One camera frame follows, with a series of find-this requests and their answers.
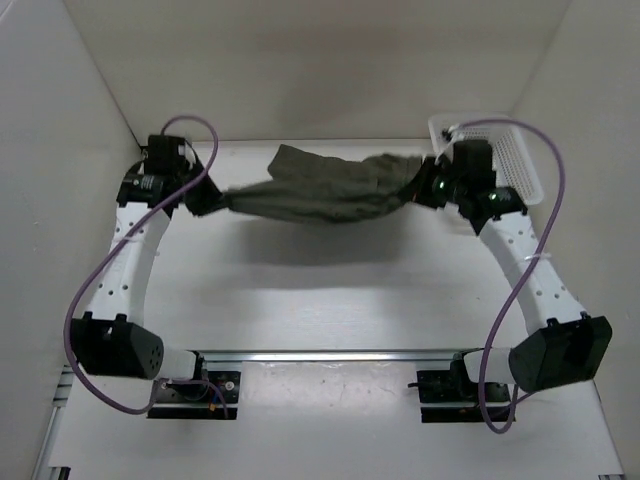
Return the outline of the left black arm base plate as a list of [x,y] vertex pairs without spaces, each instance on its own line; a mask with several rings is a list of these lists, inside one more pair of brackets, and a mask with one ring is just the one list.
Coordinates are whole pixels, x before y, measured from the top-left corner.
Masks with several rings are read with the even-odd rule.
[[237,419],[241,390],[241,372],[213,370],[209,381],[218,390],[205,385],[175,386],[160,390],[158,400],[147,412],[148,419],[157,420],[220,420]]

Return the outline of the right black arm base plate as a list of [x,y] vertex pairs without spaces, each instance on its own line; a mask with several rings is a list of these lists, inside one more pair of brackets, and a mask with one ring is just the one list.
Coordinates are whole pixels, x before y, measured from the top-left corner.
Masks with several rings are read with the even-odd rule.
[[[452,370],[418,370],[407,387],[418,393],[423,424],[483,423],[477,384]],[[486,408],[493,422],[506,422],[511,393],[507,385],[485,384]]]

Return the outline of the olive green shorts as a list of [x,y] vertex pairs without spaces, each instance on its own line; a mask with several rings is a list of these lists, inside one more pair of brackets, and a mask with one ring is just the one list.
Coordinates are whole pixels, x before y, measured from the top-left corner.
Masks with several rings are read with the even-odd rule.
[[227,190],[224,204],[235,213],[293,223],[374,220],[410,201],[422,165],[419,155],[349,161],[282,144],[268,165],[270,179]]

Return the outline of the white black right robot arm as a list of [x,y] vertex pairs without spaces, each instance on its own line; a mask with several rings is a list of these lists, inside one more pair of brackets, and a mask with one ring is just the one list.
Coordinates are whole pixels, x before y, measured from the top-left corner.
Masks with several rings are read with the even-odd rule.
[[515,188],[499,184],[489,142],[459,141],[450,155],[426,157],[413,187],[417,204],[454,205],[470,223],[512,288],[498,318],[519,305],[527,333],[512,347],[488,345],[462,354],[460,368],[449,375],[452,393],[470,400],[486,382],[534,393],[593,380],[612,327],[566,289],[533,231],[527,205]]

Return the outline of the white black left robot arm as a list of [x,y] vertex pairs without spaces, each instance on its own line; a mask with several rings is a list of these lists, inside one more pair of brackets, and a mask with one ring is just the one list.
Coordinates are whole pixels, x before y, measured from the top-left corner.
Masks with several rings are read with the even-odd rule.
[[181,189],[204,170],[190,142],[151,135],[144,158],[131,167],[116,197],[115,256],[95,280],[96,289],[82,315],[70,326],[70,346],[89,375],[175,379],[188,400],[206,395],[210,377],[194,351],[174,349],[144,326],[147,286],[161,239],[173,212],[212,212],[222,194],[204,179]]

